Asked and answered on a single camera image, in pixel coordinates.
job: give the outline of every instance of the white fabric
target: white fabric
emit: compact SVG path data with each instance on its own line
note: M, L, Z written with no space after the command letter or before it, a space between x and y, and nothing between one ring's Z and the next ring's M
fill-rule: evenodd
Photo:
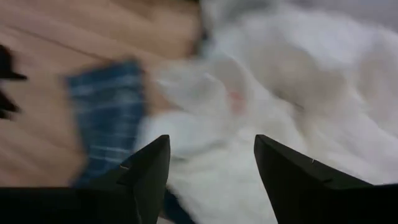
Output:
M256 134L372 184L398 182L398 37L350 18L281 6L214 33L203 60L155 79L181 108L142 125L169 134L169 185L198 224L276 223Z

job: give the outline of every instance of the plaid fabric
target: plaid fabric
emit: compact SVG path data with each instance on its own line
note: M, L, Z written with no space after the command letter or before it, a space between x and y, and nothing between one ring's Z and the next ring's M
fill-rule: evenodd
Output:
M79 186L132 154L137 126L144 117L142 71L126 61L67 78L67 87L88 156Z

